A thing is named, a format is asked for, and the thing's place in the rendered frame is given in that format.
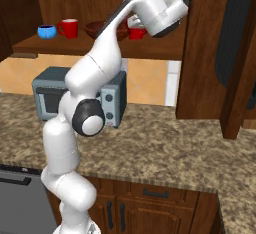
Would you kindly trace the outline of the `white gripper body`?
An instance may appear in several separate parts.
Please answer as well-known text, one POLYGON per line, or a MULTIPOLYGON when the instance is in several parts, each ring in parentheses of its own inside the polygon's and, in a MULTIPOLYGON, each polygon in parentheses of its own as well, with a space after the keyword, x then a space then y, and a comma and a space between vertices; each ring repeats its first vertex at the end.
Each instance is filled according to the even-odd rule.
POLYGON ((127 25, 129 28, 134 28, 134 29, 144 29, 145 26, 139 19, 139 17, 134 14, 131 17, 127 19, 127 25))

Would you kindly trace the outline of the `cabinet door with dark glass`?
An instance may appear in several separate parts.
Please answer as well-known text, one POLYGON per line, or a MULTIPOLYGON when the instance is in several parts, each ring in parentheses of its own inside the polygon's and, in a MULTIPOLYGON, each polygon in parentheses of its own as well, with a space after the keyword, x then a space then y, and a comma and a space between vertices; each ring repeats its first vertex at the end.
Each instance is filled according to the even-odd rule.
POLYGON ((225 139, 235 139, 243 122, 256 83, 256 0, 227 0, 214 70, 226 88, 220 113, 225 139))

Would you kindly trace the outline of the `plain brown cabinet door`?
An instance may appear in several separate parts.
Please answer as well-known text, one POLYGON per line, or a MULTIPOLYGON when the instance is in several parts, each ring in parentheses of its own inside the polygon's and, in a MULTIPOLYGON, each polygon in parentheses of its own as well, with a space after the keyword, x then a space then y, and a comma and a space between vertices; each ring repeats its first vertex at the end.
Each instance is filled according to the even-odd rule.
POLYGON ((43 23, 39 0, 0 0, 0 62, 43 23))

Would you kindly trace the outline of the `narrow brown base cabinet door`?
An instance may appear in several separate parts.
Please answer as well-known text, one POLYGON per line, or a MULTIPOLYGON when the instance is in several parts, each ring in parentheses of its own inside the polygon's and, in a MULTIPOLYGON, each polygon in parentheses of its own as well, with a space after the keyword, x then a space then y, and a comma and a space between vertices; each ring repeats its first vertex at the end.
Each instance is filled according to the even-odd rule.
POLYGON ((114 181, 110 179, 101 179, 96 177, 88 177, 88 180, 97 190, 97 199, 93 207, 89 210, 92 220, 99 226, 101 234, 117 234, 116 224, 116 192, 114 190, 114 181), (112 202, 112 220, 113 229, 108 227, 108 217, 106 203, 112 202))

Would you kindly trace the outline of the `wide brown base cabinet door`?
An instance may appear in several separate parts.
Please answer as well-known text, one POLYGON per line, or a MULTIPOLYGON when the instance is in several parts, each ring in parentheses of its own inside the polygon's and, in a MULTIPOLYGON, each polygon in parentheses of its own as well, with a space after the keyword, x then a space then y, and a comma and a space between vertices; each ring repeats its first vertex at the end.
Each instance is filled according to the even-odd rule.
POLYGON ((189 234, 194 210, 180 206, 118 199, 120 234, 189 234), (120 204, 125 204, 126 229, 121 231, 120 204))

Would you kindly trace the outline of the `red cup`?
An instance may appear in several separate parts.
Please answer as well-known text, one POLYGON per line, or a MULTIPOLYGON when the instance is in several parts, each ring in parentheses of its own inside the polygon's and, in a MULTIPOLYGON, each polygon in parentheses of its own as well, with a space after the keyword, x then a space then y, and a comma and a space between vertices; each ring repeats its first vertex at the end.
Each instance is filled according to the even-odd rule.
POLYGON ((130 40, 140 40, 147 33, 145 29, 140 28, 130 28, 129 29, 129 39, 130 40))

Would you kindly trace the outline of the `brown wooden bowl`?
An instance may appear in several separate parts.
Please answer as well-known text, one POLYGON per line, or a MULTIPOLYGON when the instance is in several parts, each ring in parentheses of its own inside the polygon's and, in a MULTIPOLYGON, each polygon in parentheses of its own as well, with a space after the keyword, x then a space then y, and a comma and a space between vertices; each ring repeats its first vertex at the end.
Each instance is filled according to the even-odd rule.
MULTIPOLYGON (((91 22, 85 26, 84 30, 89 37, 91 37, 92 39, 96 39, 97 32, 103 27, 103 25, 104 25, 103 21, 91 22)), ((119 24, 116 34, 117 34, 118 41, 122 41, 128 36, 129 29, 128 29, 126 20, 122 21, 119 24)))

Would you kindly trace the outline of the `blue cup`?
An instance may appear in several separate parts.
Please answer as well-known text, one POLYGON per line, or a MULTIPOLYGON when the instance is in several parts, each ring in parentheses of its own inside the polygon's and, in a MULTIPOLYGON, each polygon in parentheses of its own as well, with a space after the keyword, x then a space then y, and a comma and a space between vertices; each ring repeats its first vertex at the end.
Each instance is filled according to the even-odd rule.
POLYGON ((57 35, 57 30, 54 25, 41 25, 37 29, 37 34, 41 39, 52 39, 57 35))

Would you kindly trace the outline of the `grey microwave oven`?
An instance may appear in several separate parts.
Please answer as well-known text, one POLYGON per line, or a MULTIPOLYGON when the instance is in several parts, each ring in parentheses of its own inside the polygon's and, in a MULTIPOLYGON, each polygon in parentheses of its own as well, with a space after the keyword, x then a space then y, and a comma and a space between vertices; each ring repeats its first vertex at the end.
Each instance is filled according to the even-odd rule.
MULTIPOLYGON (((64 82, 69 67, 50 66, 32 81, 37 116, 47 121, 58 113, 59 102, 68 91, 64 82)), ((106 126, 118 128, 127 105, 126 72, 121 70, 96 95, 106 117, 106 126)))

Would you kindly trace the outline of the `brown drawer front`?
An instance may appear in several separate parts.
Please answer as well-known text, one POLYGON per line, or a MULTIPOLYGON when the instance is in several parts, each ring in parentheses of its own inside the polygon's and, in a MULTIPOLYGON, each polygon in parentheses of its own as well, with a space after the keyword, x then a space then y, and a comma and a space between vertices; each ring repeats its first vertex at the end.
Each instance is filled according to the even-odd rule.
POLYGON ((156 199, 173 203, 180 202, 183 197, 183 191, 181 189, 139 183, 131 184, 131 194, 146 199, 156 199))

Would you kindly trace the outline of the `grey dishwasher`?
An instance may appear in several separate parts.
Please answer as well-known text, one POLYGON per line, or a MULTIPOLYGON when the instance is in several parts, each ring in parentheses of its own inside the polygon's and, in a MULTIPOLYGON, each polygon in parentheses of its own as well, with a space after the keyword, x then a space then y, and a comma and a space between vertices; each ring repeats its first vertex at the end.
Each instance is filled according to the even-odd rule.
POLYGON ((0 164, 0 178, 32 179, 28 186, 0 182, 0 234, 53 234, 54 213, 39 170, 0 164))

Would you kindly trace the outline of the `brown wooden wall cabinet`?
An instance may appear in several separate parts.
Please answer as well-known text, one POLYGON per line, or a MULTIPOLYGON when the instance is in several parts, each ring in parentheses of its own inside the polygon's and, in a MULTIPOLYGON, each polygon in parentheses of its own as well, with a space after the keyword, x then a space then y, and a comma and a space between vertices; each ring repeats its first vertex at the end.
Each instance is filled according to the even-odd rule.
MULTIPOLYGON (((177 117, 217 119, 225 89, 214 72, 214 61, 227 0, 192 0, 189 15, 169 35, 140 41, 124 40, 127 58, 180 60, 181 83, 177 117)), ((107 18, 122 0, 39 0, 43 21, 55 24, 72 17, 83 25, 107 18)))

